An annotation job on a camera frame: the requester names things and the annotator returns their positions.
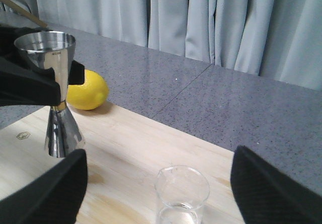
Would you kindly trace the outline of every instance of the gray countertop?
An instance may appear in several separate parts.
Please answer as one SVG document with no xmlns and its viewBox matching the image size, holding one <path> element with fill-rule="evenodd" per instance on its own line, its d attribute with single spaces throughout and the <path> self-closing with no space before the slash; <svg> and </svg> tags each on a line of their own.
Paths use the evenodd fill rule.
<svg viewBox="0 0 322 224">
<path fill-rule="evenodd" d="M 74 59 L 108 100 L 234 151 L 246 145 L 322 195 L 322 92 L 50 24 L 76 37 Z M 40 107 L 0 107 L 3 128 Z"/>
</svg>

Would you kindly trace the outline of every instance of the yellow lemon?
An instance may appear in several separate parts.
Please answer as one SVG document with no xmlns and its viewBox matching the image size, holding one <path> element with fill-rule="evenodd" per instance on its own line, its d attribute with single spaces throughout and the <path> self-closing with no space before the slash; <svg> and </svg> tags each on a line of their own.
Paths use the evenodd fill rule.
<svg viewBox="0 0 322 224">
<path fill-rule="evenodd" d="M 107 99 L 109 87 L 103 77 L 92 70 L 85 70 L 83 85 L 69 85 L 67 102 L 82 110 L 92 110 L 101 106 Z"/>
</svg>

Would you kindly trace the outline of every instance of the jigger cup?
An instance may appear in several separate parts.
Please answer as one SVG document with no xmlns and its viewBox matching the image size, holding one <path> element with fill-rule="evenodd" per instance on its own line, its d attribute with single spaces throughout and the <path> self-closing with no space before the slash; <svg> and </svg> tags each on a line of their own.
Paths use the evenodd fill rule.
<svg viewBox="0 0 322 224">
<path fill-rule="evenodd" d="M 54 70 L 60 87 L 60 104 L 51 106 L 45 149 L 49 155 L 66 157 L 85 140 L 66 104 L 68 76 L 75 52 L 75 38 L 64 32 L 48 31 L 26 34 L 14 42 L 20 55 L 40 69 Z"/>
</svg>

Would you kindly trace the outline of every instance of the cutting board logo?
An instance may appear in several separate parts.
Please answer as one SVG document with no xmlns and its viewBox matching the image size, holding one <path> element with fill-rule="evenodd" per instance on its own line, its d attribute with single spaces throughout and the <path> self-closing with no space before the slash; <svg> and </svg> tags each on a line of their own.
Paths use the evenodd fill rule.
<svg viewBox="0 0 322 224">
<path fill-rule="evenodd" d="M 30 136 L 30 132 L 21 132 L 17 135 L 17 139 L 24 140 Z"/>
</svg>

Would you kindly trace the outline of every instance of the small shot glass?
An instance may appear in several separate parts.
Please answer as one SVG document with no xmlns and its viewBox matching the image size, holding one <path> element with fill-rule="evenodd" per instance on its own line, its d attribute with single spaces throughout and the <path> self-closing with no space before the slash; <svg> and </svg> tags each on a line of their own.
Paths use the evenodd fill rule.
<svg viewBox="0 0 322 224">
<path fill-rule="evenodd" d="M 200 224 L 209 197 L 209 183 L 197 170 L 184 165 L 159 171 L 156 224 Z"/>
</svg>

